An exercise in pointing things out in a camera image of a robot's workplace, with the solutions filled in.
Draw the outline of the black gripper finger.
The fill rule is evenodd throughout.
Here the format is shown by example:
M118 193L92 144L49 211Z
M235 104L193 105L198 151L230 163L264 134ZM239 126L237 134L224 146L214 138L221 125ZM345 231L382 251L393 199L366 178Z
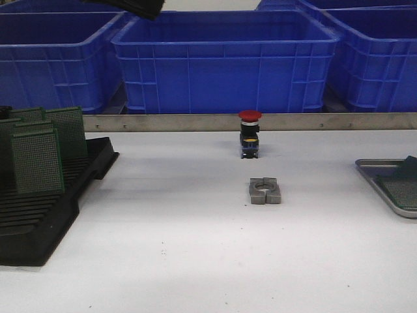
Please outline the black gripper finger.
M165 0L92 0L90 3L117 7L140 18L153 21L162 11Z

